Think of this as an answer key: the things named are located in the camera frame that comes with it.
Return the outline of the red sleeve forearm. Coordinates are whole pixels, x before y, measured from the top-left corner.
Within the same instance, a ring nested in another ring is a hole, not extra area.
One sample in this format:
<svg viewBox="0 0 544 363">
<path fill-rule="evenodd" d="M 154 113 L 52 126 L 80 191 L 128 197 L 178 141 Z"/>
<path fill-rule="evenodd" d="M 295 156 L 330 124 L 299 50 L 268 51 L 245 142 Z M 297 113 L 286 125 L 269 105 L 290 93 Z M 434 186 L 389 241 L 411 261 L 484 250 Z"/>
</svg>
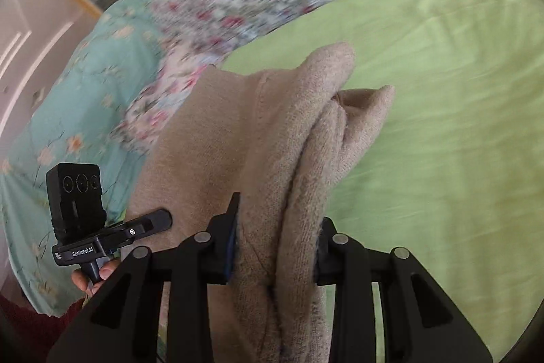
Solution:
<svg viewBox="0 0 544 363">
<path fill-rule="evenodd" d="M 19 307 L 1 296 L 1 361 L 45 362 L 84 301 L 78 300 L 64 315 L 55 317 Z"/>
</svg>

